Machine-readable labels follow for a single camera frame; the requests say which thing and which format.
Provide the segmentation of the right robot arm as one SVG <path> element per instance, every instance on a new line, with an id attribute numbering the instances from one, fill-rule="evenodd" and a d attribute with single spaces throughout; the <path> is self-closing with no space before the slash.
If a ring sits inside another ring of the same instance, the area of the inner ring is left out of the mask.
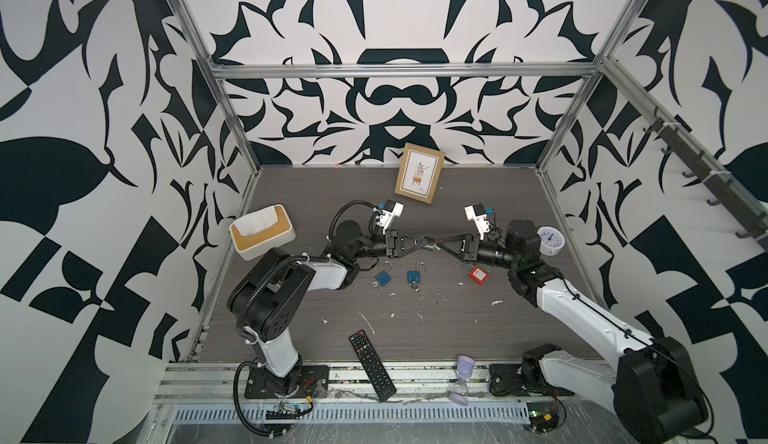
<path id="1" fill-rule="evenodd" d="M 476 224 L 476 234 L 456 236 L 461 246 L 452 256 L 506 269 L 518 295 L 563 323 L 603 359 L 595 364 L 557 346 L 540 346 L 529 358 L 536 379 L 600 405 L 640 443 L 665 443 L 712 418 L 679 341 L 655 338 L 613 316 L 547 263 L 565 247 L 559 229 L 512 220 L 498 241 L 485 218 Z"/>

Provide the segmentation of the large blue padlock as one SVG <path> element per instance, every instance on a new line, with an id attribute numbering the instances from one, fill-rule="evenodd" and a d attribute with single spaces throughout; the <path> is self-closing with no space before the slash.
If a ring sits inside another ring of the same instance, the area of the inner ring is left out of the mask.
<path id="1" fill-rule="evenodd" d="M 373 287 L 383 287 L 392 280 L 392 277 L 389 274 L 391 267 L 392 263 L 390 261 L 382 262 L 377 267 L 377 273 L 374 276 L 374 280 L 372 281 Z"/>

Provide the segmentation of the small black padlock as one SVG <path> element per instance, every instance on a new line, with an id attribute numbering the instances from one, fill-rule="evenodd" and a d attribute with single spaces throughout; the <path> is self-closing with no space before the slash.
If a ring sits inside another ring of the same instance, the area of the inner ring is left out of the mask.
<path id="1" fill-rule="evenodd" d="M 431 237 L 424 238 L 424 248 L 430 251 L 440 250 L 440 243 Z"/>

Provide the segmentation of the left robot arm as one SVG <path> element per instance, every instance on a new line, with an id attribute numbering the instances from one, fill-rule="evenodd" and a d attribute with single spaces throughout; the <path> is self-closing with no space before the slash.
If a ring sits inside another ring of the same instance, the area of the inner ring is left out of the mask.
<path id="1" fill-rule="evenodd" d="M 365 234 L 357 222 L 346 220 L 317 256 L 269 250 L 232 291 L 227 308 L 238 336 L 260 352 L 256 366 L 289 390 L 301 367 L 289 325 L 307 293 L 349 287 L 362 271 L 360 258 L 399 258 L 436 248 L 434 238 L 396 229 Z"/>

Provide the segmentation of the red padlock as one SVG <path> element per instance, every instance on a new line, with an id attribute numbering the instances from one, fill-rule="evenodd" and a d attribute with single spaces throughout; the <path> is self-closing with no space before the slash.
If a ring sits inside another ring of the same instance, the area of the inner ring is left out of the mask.
<path id="1" fill-rule="evenodd" d="M 473 263 L 466 263 L 464 268 L 469 277 L 478 285 L 483 285 L 487 281 L 489 274 L 480 266 Z"/>

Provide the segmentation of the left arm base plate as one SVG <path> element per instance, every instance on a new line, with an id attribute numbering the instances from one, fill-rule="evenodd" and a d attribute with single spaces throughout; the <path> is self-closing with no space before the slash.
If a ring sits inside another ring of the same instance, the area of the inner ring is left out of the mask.
<path id="1" fill-rule="evenodd" d="M 276 376 L 266 367 L 251 368 L 244 396 L 246 399 L 324 397 L 327 394 L 329 374 L 328 366 L 301 363 L 283 377 Z"/>

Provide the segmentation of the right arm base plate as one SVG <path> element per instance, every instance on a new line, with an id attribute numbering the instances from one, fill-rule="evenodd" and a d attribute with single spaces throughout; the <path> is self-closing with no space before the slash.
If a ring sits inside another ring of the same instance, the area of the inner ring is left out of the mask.
<path id="1" fill-rule="evenodd" d="M 541 379 L 529 377 L 519 363 L 494 363 L 488 366 L 489 392 L 495 397 L 570 397 L 574 393 L 552 387 Z"/>

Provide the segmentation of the small blue padlock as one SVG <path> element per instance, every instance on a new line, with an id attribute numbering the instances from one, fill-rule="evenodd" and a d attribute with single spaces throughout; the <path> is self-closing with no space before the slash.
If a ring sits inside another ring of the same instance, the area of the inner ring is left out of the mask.
<path id="1" fill-rule="evenodd" d="M 412 270 L 408 270 L 406 274 L 406 280 L 410 287 L 416 291 L 420 291 L 422 283 L 422 277 L 427 271 L 427 265 L 423 261 L 418 261 Z"/>

